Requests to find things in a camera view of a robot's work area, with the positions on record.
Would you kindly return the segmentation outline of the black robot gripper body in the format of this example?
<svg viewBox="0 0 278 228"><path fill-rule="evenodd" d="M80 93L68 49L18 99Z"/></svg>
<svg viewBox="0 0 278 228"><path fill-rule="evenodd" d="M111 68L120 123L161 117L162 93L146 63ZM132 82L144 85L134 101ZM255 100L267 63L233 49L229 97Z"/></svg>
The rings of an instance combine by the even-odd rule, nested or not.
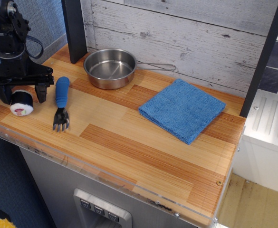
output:
<svg viewBox="0 0 278 228"><path fill-rule="evenodd" d="M53 69L33 62L28 54L0 53L0 86L54 84Z"/></svg>

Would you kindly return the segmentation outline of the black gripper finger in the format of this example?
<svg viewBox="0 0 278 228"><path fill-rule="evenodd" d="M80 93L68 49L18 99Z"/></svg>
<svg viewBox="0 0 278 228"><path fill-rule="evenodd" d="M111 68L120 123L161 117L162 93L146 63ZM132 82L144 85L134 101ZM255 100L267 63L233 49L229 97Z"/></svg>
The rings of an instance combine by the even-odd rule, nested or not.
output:
<svg viewBox="0 0 278 228"><path fill-rule="evenodd" d="M41 84L35 85L35 92L36 92L39 103L43 103L46 101L47 87L48 87L48 85L46 83L41 83Z"/></svg>
<svg viewBox="0 0 278 228"><path fill-rule="evenodd" d="M11 104L12 90L8 85L0 85L0 100L5 104Z"/></svg>

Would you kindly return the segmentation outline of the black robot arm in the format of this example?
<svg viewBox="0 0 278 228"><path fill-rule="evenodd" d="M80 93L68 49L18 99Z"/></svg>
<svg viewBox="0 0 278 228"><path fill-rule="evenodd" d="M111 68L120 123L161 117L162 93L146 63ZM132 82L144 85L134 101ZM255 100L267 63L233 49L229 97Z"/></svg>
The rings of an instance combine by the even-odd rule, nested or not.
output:
<svg viewBox="0 0 278 228"><path fill-rule="evenodd" d="M54 84L53 70L33 62L43 55L32 55L27 40L41 44L28 35L28 20L19 13L13 0L0 0L0 100L10 104L13 86L34 86L40 103L45 102L47 88Z"/></svg>

